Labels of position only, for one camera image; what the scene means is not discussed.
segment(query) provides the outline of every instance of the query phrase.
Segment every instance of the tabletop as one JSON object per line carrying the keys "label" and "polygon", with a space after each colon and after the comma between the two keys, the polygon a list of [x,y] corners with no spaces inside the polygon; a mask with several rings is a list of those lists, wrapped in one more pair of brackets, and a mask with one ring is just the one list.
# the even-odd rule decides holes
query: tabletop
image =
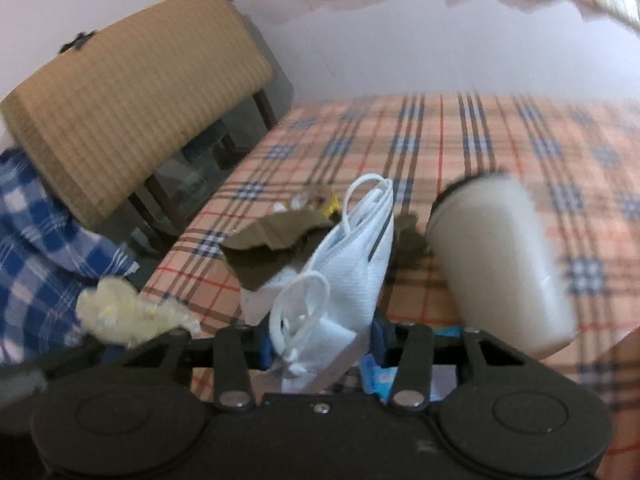
{"label": "tabletop", "polygon": [[[239,285],[221,260],[226,234],[308,184],[341,197],[364,173],[393,180],[396,212],[424,230],[431,204],[464,174],[501,168],[536,203],[579,335],[545,362],[598,394],[616,434],[606,479],[640,476],[640,103],[571,104],[530,96],[398,95],[300,106],[215,192],[143,294],[175,297],[204,335],[240,319]],[[390,267],[378,307],[394,321],[462,320],[432,256]],[[211,396],[210,370],[193,391]]]}

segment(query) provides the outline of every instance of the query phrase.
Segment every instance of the chair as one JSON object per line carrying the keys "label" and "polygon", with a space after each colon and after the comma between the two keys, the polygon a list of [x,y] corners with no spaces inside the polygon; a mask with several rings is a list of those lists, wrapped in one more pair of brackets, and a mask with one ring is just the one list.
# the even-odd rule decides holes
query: chair
{"label": "chair", "polygon": [[[179,232],[186,219],[154,176],[169,156],[253,96],[268,129],[262,90],[273,70],[229,0],[167,0],[65,51],[0,103],[9,132],[53,193],[87,228],[127,198],[147,223],[144,184]],[[231,158],[242,155],[222,139]]]}

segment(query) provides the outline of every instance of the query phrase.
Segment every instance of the yellow crumpled paper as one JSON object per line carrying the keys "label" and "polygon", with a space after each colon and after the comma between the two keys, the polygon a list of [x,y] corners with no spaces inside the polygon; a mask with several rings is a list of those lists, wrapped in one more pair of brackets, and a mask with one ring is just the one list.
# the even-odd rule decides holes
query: yellow crumpled paper
{"label": "yellow crumpled paper", "polygon": [[176,327],[200,336],[200,322],[181,303],[158,304],[141,298],[121,278],[103,278],[97,288],[87,288],[78,297],[76,316],[82,328],[107,344],[138,346]]}

